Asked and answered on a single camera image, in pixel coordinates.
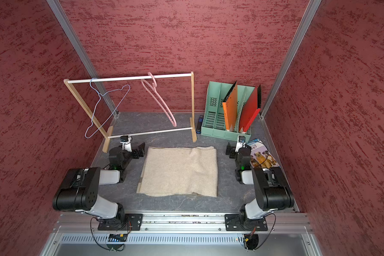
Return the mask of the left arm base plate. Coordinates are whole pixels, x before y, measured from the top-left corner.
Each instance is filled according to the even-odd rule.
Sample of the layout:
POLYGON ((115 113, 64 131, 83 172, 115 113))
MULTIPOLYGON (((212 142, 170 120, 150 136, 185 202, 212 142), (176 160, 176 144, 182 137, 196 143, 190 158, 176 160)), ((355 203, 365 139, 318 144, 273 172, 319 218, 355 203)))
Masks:
POLYGON ((123 217, 112 219, 101 219, 99 221, 99 231, 139 231, 143 222, 143 214, 129 213, 123 217))

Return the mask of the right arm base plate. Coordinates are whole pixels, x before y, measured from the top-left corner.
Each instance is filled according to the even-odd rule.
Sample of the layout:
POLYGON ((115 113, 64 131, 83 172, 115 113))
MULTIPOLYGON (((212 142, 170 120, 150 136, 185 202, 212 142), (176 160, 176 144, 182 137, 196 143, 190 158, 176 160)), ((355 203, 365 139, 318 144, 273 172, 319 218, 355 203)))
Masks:
POLYGON ((239 214, 225 214, 225 226, 227 231, 267 231, 265 219, 251 220, 243 218, 239 214))

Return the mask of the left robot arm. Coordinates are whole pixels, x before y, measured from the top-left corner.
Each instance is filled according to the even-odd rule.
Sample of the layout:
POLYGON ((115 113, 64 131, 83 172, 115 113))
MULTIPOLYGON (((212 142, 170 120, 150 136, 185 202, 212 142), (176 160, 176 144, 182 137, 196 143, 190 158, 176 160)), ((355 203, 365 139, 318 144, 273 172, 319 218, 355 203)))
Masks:
POLYGON ((99 223, 100 231, 139 231, 143 215, 126 213, 122 204, 103 198, 98 190, 103 185, 123 183, 129 163, 143 157, 144 153, 144 143, 131 150, 127 143, 124 147, 114 147, 109 151, 107 169, 89 167, 68 170, 53 198, 53 208, 56 211, 91 215, 99 223))

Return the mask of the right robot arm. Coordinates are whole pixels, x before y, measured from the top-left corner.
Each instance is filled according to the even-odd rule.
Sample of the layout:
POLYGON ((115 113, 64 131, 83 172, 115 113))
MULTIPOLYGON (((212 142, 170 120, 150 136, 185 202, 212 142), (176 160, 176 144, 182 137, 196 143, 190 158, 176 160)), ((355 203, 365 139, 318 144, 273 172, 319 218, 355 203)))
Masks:
POLYGON ((227 145, 226 155, 235 160, 235 178, 243 185, 252 185, 255 199, 244 204, 238 214, 226 214, 225 225, 228 231, 266 231, 265 218, 277 210, 294 207, 294 196, 279 166, 263 168, 251 166, 251 149, 239 149, 227 145))

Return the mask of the beige wool scarf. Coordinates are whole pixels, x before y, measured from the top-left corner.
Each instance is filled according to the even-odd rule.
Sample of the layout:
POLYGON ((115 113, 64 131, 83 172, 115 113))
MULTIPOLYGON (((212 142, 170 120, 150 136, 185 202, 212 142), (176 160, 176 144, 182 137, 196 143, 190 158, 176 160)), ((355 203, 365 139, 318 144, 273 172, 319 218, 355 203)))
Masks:
POLYGON ((137 187, 152 197, 197 194, 217 197, 217 150, 213 147, 150 147, 137 187))

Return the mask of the pink plastic hanger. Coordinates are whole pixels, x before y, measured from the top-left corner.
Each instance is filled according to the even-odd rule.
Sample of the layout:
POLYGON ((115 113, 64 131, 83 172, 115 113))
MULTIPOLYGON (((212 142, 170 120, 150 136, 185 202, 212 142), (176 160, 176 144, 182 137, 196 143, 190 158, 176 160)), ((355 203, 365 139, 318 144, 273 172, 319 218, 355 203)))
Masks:
POLYGON ((171 122, 173 127, 176 128, 177 127, 177 121, 176 121, 174 115, 172 114, 170 108, 166 104, 166 102, 163 100, 161 95, 158 93, 157 82, 156 82, 154 75, 151 72, 148 72, 148 76, 152 79, 152 82, 149 83, 147 80, 141 79, 142 86, 152 96, 152 98, 157 102, 157 104, 160 106, 162 111, 165 113, 165 115, 167 116, 167 118, 169 119, 169 121, 171 122))

